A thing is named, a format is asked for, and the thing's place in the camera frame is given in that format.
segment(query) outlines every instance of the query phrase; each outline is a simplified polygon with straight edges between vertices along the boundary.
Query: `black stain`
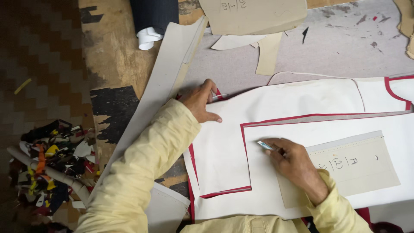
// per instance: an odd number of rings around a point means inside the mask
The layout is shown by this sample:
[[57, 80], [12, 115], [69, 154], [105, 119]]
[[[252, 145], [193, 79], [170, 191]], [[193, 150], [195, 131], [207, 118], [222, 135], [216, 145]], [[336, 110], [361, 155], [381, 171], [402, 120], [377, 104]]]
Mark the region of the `black stain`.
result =
[[366, 20], [366, 15], [364, 15], [359, 21], [358, 23], [356, 23], [357, 25], [359, 25], [360, 23], [364, 22]]
[[97, 135], [99, 140], [117, 144], [140, 102], [132, 86], [90, 91], [95, 116], [109, 116], [99, 124], [109, 124]]
[[302, 35], [303, 35], [303, 39], [302, 39], [302, 44], [305, 42], [305, 37], [306, 37], [306, 34], [308, 33], [308, 29], [309, 29], [309, 27], [307, 27], [303, 32], [302, 32]]
[[159, 178], [159, 179], [155, 179], [154, 181], [157, 182], [157, 183], [161, 183], [161, 182], [163, 182], [165, 180], [164, 180], [164, 178]]
[[92, 72], [92, 70], [89, 68], [88, 68], [88, 78], [89, 78], [89, 85], [91, 89], [101, 87], [106, 83], [105, 79], [101, 78], [98, 75], [98, 73]]
[[103, 41], [102, 37], [93, 36], [91, 30], [86, 30], [83, 33], [83, 46], [85, 48], [93, 47], [96, 43], [101, 41]]
[[400, 37], [400, 36], [401, 36], [401, 33], [400, 33], [400, 34], [398, 34], [398, 35], [393, 36], [392, 38], [393, 38], [393, 39], [395, 39], [395, 38], [398, 38], [398, 37]]
[[335, 15], [335, 13], [328, 7], [324, 7], [323, 9], [321, 8], [320, 10], [323, 12], [325, 17], [327, 17], [327, 18], [330, 18], [331, 15]]
[[171, 185], [169, 189], [176, 191], [177, 193], [190, 198], [190, 191], [188, 190], [188, 181], [179, 184]]
[[385, 17], [385, 15], [382, 15], [382, 16], [383, 16], [383, 19], [379, 23], [383, 23], [391, 18], [391, 17]]
[[99, 23], [104, 15], [91, 15], [90, 13], [90, 11], [94, 11], [96, 9], [96, 6], [80, 8], [80, 21], [83, 24]]
[[341, 10], [345, 13], [348, 13], [348, 11], [351, 9], [349, 6], [342, 6], [342, 5], [336, 5], [334, 6], [335, 10]]

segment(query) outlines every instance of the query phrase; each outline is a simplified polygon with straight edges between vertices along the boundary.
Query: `left hand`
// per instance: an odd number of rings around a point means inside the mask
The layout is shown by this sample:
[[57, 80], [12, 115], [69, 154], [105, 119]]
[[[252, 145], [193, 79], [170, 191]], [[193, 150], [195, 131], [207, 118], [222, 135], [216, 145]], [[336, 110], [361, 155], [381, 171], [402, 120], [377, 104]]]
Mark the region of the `left hand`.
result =
[[180, 98], [182, 102], [193, 114], [199, 123], [206, 121], [217, 121], [221, 123], [223, 119], [215, 113], [207, 112], [207, 103], [213, 102], [213, 94], [217, 93], [217, 86], [211, 79], [206, 79], [204, 83], [193, 89], [189, 94]]

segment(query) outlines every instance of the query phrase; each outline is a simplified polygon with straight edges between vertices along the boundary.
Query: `orange fabric scrap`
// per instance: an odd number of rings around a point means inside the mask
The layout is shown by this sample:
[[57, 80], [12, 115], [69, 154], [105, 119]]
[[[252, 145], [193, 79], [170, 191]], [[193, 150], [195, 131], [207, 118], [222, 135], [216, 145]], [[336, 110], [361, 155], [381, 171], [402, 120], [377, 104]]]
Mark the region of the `orange fabric scrap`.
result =
[[39, 163], [36, 168], [36, 174], [41, 174], [45, 170], [46, 165], [46, 159], [45, 159], [45, 153], [42, 145], [39, 145]]

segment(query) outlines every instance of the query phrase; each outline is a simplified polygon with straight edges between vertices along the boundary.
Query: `wooden table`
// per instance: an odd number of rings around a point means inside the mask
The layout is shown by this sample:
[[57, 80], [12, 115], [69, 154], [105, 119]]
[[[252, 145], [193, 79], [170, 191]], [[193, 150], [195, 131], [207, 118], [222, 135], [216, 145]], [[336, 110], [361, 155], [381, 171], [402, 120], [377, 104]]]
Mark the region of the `wooden table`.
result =
[[[198, 0], [178, 0], [181, 25], [204, 14]], [[350, 0], [307, 0], [308, 9]], [[139, 50], [129, 0], [79, 0], [89, 74], [97, 155], [102, 171], [135, 112], [151, 75], [161, 41]], [[188, 177], [181, 156], [156, 182], [188, 197]]]

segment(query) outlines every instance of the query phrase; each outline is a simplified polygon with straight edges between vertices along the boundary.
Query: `stitched edge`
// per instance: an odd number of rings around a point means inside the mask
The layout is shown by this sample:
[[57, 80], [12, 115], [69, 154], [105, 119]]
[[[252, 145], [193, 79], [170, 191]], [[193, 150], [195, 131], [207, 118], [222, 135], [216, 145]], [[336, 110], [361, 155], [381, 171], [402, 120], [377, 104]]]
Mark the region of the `stitched edge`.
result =
[[364, 142], [367, 142], [367, 141], [372, 141], [372, 140], [376, 140], [378, 138], [383, 138], [383, 137], [384, 136], [379, 136], [379, 137], [376, 137], [376, 138], [365, 139], [363, 141], [352, 143], [352, 144], [349, 144], [349, 145], [346, 145], [346, 146], [336, 147], [335, 149], [331, 149], [331, 150], [323, 150], [323, 151], [319, 151], [319, 152], [315, 152], [315, 153], [312, 152], [312, 153], [309, 154], [309, 156], [310, 155], [317, 155], [319, 153], [325, 153], [325, 152], [328, 152], [328, 151], [338, 150], [338, 149], [341, 149], [341, 148], [346, 148], [346, 147], [350, 147], [350, 146], [354, 146], [354, 145], [358, 145], [358, 144], [361, 144], [361, 143], [364, 143]]

